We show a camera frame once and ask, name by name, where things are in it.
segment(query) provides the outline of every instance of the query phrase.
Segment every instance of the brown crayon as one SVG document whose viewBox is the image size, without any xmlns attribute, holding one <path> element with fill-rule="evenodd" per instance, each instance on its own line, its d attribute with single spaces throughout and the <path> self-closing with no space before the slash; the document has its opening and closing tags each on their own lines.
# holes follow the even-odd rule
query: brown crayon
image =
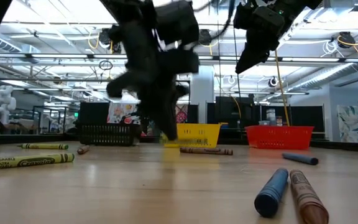
<svg viewBox="0 0 358 224">
<path fill-rule="evenodd" d="M 88 145 L 85 145 L 85 146 L 80 146 L 78 149 L 77 149 L 77 153 L 79 154 L 79 155 L 82 155 L 82 154 L 85 154 L 85 153 L 87 153 L 89 150 L 90 150 L 90 146 L 88 146 Z"/>
<path fill-rule="evenodd" d="M 328 224 L 328 211 L 302 171 L 292 170 L 290 178 L 291 188 L 303 221 L 306 224 Z"/>
<path fill-rule="evenodd" d="M 180 148 L 180 152 L 183 153 L 195 153 L 195 154 L 214 154 L 214 155 L 233 155 L 232 149 L 207 149 L 207 148 Z"/>
</svg>

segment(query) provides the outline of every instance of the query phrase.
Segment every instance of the black basket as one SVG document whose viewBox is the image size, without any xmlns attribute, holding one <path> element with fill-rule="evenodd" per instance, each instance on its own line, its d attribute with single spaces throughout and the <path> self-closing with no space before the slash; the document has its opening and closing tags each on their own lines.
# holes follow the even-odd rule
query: black basket
<svg viewBox="0 0 358 224">
<path fill-rule="evenodd" d="M 133 146 L 139 143 L 139 124 L 80 124 L 80 143 L 99 146 Z"/>
</svg>

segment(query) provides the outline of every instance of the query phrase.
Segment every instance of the poster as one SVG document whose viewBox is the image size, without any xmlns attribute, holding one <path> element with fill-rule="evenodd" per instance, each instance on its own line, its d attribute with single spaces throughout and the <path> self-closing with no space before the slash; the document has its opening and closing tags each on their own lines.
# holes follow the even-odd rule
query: poster
<svg viewBox="0 0 358 224">
<path fill-rule="evenodd" d="M 141 124 L 138 116 L 134 116 L 136 104 L 110 102 L 107 123 Z M 188 105 L 176 105 L 175 113 L 177 123 L 187 121 Z M 147 127 L 142 127 L 143 136 L 160 136 L 160 131 L 153 121 L 149 121 Z"/>
</svg>

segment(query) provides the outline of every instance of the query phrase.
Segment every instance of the crayon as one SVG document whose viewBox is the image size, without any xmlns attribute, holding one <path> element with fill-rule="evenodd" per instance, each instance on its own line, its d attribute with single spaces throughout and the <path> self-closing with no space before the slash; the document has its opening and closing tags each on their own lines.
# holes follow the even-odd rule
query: crayon
<svg viewBox="0 0 358 224">
<path fill-rule="evenodd" d="M 183 153 L 195 153 L 195 154 L 214 154 L 214 155 L 233 155 L 232 149 L 205 149 L 205 148 L 180 148 L 180 152 Z"/>
<path fill-rule="evenodd" d="M 22 149 L 68 149 L 67 144 L 21 144 Z"/>
<path fill-rule="evenodd" d="M 292 170 L 290 178 L 291 188 L 303 221 L 306 224 L 328 224 L 328 211 L 302 171 Z"/>
<path fill-rule="evenodd" d="M 255 198 L 255 209 L 265 218 L 272 218 L 278 210 L 287 185 L 288 171 L 279 168 Z"/>
<path fill-rule="evenodd" d="M 301 154 L 284 152 L 283 158 L 289 159 L 292 161 L 302 162 L 302 163 L 309 164 L 309 165 L 314 165 L 314 166 L 318 164 L 317 158 L 306 156 L 306 155 L 301 155 Z"/>
<path fill-rule="evenodd" d="M 80 146 L 80 147 L 77 149 L 77 153 L 78 153 L 79 155 L 82 155 L 82 154 L 87 153 L 89 150 L 90 150 L 90 146 L 88 146 L 88 145 L 86 145 L 86 146 Z"/>
<path fill-rule="evenodd" d="M 0 158 L 0 169 L 36 166 L 45 164 L 55 164 L 63 162 L 73 162 L 74 154 L 54 154 L 54 155 L 36 155 L 36 156 L 16 156 L 8 158 Z"/>
</svg>

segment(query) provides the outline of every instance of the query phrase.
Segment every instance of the yellow basket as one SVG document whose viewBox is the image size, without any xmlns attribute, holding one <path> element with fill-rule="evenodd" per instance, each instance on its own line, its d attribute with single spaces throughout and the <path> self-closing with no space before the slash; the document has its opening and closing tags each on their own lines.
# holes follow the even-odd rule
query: yellow basket
<svg viewBox="0 0 358 224">
<path fill-rule="evenodd" d="M 169 141 L 163 134 L 165 147 L 215 148 L 218 144 L 220 124 L 177 124 L 178 140 Z"/>
</svg>

